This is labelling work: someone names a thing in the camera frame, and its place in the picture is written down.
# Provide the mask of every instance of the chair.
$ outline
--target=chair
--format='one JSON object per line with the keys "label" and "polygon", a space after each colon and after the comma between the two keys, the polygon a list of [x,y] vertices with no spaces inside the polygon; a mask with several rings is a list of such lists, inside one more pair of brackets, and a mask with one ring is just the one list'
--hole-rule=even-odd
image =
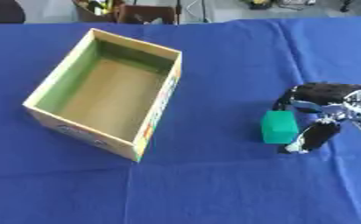
{"label": "chair", "polygon": [[15,0],[0,0],[0,24],[23,24],[25,12]]}

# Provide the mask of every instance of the black robotic finger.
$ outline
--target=black robotic finger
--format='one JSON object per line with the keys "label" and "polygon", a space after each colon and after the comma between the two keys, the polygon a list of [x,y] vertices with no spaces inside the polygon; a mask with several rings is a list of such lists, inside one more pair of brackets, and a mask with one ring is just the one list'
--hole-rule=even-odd
{"label": "black robotic finger", "polygon": [[335,83],[307,83],[296,87],[294,100],[313,102],[317,105],[343,103],[345,96],[361,89],[361,85]]}
{"label": "black robotic finger", "polygon": [[308,152],[320,148],[341,129],[340,123],[319,119],[310,124],[297,139],[279,149],[279,153]]}
{"label": "black robotic finger", "polygon": [[341,125],[335,122],[313,122],[303,133],[303,150],[311,151],[320,148],[335,134],[339,133]]}

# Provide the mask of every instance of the cable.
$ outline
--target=cable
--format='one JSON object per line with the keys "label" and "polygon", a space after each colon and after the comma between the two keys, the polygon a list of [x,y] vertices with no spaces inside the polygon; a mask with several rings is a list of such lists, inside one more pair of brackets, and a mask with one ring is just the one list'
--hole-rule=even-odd
{"label": "cable", "polygon": [[205,0],[201,0],[201,7],[202,7],[202,21],[204,23],[208,23],[207,9],[206,9],[206,6],[205,6]]}
{"label": "cable", "polygon": [[176,6],[175,6],[175,14],[176,14],[176,23],[178,25],[181,23],[181,13],[182,13],[181,0],[177,0]]}
{"label": "cable", "polygon": [[192,16],[192,17],[194,17],[194,18],[198,18],[199,20],[202,20],[204,23],[212,23],[212,21],[211,21],[210,19],[208,19],[208,18],[206,17],[206,15],[205,15],[205,18],[200,18],[200,17],[196,16],[193,12],[191,12],[190,8],[191,8],[193,5],[197,4],[198,1],[201,1],[201,0],[194,0],[190,5],[188,5],[188,6],[186,7],[186,11],[188,12],[188,14],[190,14],[190,16]]}

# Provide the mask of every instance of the table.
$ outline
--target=table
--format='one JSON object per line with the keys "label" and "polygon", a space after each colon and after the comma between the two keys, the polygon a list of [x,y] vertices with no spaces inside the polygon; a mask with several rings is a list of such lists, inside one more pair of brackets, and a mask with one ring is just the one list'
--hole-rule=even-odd
{"label": "table", "polygon": [[[21,107],[90,27],[184,52],[140,164]],[[0,224],[361,223],[359,130],[345,124],[307,155],[261,143],[262,115],[306,81],[361,83],[361,17],[0,25]]]}

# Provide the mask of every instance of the box wall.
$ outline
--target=box wall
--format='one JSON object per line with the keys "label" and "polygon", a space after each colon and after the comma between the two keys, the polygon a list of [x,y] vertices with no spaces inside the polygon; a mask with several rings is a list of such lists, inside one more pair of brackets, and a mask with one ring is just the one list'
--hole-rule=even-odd
{"label": "box wall", "polygon": [[116,139],[106,137],[96,131],[93,131],[92,129],[84,128],[76,123],[65,122],[50,115],[40,113],[36,109],[29,108],[28,112],[36,120],[38,120],[41,125],[49,129],[56,130],[62,134],[82,140],[87,144],[91,144],[112,153],[116,153],[133,161],[138,161],[138,156],[134,152],[131,143],[127,144],[117,141]]}
{"label": "box wall", "polygon": [[171,73],[168,75],[166,82],[152,105],[151,111],[146,117],[143,125],[141,126],[133,143],[135,145],[135,151],[141,157],[144,154],[145,148],[152,137],[154,130],[163,114],[163,111],[171,98],[173,91],[175,90],[178,81],[181,77],[181,53],[179,58],[175,61]]}

